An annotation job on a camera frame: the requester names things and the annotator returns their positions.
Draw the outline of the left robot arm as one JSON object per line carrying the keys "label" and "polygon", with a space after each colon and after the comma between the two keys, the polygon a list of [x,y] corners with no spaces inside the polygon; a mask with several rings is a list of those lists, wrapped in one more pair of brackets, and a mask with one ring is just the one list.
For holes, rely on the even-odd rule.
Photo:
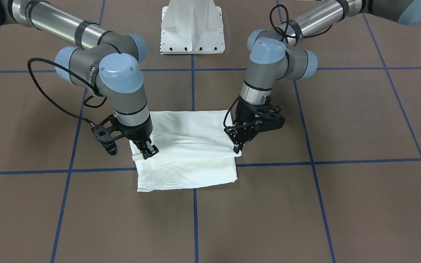
{"label": "left robot arm", "polygon": [[256,30],[247,40],[249,66],[236,106],[235,119],[224,132],[239,154],[258,133],[283,127],[280,107],[271,104],[271,90],[276,81],[306,79],[318,67],[316,55],[297,45],[303,40],[326,33],[336,22],[367,13],[398,24],[421,24],[421,0],[326,0],[272,30]]}

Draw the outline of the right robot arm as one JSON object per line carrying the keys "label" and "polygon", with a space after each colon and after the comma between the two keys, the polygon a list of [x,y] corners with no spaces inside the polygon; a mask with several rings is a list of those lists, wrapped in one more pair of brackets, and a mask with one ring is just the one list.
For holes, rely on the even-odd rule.
{"label": "right robot arm", "polygon": [[144,159],[158,153],[150,138],[153,126],[139,68],[147,46],[139,35],[119,35],[45,0],[0,0],[0,26],[8,24],[36,28],[69,43],[54,62],[39,61],[53,65],[61,78],[93,97],[111,100],[114,113],[99,124],[82,118],[108,154],[117,154],[115,142],[121,138],[133,142]]}

